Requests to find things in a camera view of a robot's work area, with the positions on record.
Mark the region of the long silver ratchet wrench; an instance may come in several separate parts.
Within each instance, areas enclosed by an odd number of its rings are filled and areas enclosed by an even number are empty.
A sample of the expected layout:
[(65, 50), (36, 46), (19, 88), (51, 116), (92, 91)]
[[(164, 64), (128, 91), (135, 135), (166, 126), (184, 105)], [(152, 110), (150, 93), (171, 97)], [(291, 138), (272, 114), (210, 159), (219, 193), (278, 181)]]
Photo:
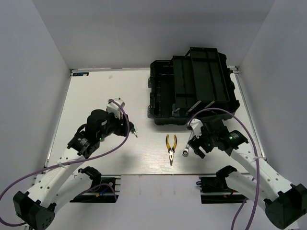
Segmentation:
[(185, 146), (185, 148), (183, 149), (182, 151), (182, 156), (183, 157), (187, 157), (189, 155), (189, 148), (190, 148), (190, 145), (189, 145), (189, 141), (193, 138), (194, 134), (191, 133), (188, 140), (187, 140), (187, 144)]

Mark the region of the yellow black needle-nose pliers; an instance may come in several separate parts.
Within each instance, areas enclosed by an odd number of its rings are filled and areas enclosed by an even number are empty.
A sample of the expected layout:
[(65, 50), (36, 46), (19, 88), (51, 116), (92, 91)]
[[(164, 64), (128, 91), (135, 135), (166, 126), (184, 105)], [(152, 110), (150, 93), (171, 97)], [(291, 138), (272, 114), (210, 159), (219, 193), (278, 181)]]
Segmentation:
[(170, 146), (170, 144), (169, 144), (169, 135), (168, 134), (166, 135), (166, 138), (165, 138), (165, 143), (166, 143), (166, 147), (167, 147), (167, 150), (168, 150), (169, 161), (170, 161), (171, 166), (173, 165), (174, 153), (175, 153), (175, 149), (177, 147), (177, 136), (174, 135), (173, 138), (174, 138), (173, 146)]

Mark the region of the black plastic toolbox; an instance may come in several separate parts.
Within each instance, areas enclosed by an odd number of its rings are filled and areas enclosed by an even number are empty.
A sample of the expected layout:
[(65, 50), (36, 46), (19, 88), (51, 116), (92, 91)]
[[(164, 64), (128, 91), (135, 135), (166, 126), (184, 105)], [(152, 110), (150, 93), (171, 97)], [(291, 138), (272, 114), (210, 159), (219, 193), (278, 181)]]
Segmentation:
[(230, 119), (240, 102), (226, 60), (217, 48), (191, 47), (184, 56), (152, 62), (148, 118), (158, 126), (183, 126), (198, 111), (214, 107), (218, 111), (203, 112), (197, 118), (203, 122)]

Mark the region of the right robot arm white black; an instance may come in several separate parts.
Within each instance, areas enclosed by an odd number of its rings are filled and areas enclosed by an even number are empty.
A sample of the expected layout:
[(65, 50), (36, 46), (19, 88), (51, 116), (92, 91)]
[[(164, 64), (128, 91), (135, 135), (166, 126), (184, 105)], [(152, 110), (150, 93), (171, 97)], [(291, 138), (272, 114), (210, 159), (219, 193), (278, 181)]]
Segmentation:
[(248, 179), (233, 166), (225, 166), (216, 172), (216, 184), (222, 191), (229, 189), (256, 201), (269, 221), (279, 229), (285, 229), (307, 213), (307, 189), (295, 185), (281, 176), (265, 159), (253, 153), (253, 146), (239, 131), (228, 131), (222, 121), (203, 123), (192, 119), (188, 128), (193, 137), (188, 145), (201, 158), (214, 148), (224, 151), (241, 164), (253, 177)]

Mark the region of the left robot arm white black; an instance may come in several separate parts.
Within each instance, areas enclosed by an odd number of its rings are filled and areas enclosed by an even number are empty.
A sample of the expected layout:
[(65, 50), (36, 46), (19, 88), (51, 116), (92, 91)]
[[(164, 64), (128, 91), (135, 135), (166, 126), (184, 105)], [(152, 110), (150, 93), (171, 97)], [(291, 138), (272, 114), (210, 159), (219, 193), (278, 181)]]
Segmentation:
[(133, 128), (123, 107), (112, 103), (93, 110), (68, 142), (56, 165), (26, 192), (17, 192), (13, 203), (17, 216), (34, 230), (47, 229), (56, 213), (76, 196), (101, 187), (101, 173), (81, 165), (100, 147), (101, 140), (115, 134), (127, 137)]

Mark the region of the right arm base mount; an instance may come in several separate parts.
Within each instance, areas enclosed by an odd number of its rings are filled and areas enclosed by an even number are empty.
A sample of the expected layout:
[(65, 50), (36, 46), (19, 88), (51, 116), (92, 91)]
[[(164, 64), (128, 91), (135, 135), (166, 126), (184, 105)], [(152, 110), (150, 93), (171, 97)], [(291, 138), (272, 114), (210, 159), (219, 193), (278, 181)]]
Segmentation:
[(202, 204), (238, 204), (245, 199), (242, 194), (224, 185), (217, 176), (200, 176), (196, 186), (200, 189)]

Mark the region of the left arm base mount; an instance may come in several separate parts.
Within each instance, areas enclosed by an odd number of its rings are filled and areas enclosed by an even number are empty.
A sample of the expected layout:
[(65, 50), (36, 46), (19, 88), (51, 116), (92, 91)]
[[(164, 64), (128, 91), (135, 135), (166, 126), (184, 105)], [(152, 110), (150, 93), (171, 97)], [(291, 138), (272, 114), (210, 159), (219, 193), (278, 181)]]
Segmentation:
[(77, 175), (81, 173), (90, 177), (90, 187), (70, 203), (116, 203), (120, 193), (120, 176), (105, 176), (91, 167), (79, 169)]

